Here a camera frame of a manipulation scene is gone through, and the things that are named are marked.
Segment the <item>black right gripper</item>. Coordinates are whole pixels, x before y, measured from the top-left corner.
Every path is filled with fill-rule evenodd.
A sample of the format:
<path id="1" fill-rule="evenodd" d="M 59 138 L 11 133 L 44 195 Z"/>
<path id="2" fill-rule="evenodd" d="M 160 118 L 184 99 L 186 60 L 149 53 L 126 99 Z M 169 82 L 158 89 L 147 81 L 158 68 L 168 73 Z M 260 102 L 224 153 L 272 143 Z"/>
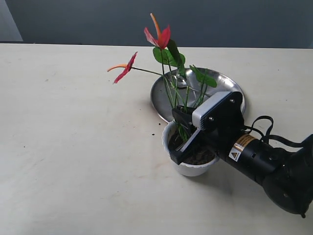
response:
<path id="1" fill-rule="evenodd" d="M 190 138 L 183 141 L 183 144 L 174 151 L 170 151 L 170 158 L 176 164 L 181 164 L 189 157 L 189 154 L 199 147 L 210 149 L 214 154 L 224 161 L 237 162 L 242 157 L 244 146 L 237 143 L 237 140 L 244 135 L 244 125 L 233 125 L 228 127 L 217 127 L 213 130 L 200 130 L 193 126 L 193 107 L 178 105 L 172 109 L 172 116 L 176 123 L 180 124 Z"/>

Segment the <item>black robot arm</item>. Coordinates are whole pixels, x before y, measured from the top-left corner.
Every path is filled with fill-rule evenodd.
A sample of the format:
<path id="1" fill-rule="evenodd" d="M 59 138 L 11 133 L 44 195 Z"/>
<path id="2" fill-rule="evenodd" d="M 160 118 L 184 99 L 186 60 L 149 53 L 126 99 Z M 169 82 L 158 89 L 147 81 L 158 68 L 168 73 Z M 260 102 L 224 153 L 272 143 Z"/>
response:
<path id="1" fill-rule="evenodd" d="M 178 127 L 169 142 L 174 163 L 211 152 L 259 184 L 280 208 L 305 216 L 313 200 L 312 137 L 295 143 L 266 132 L 256 139 L 235 104 L 206 111 L 200 126 L 192 121 L 195 113 L 196 108 L 181 105 L 172 110 Z"/>

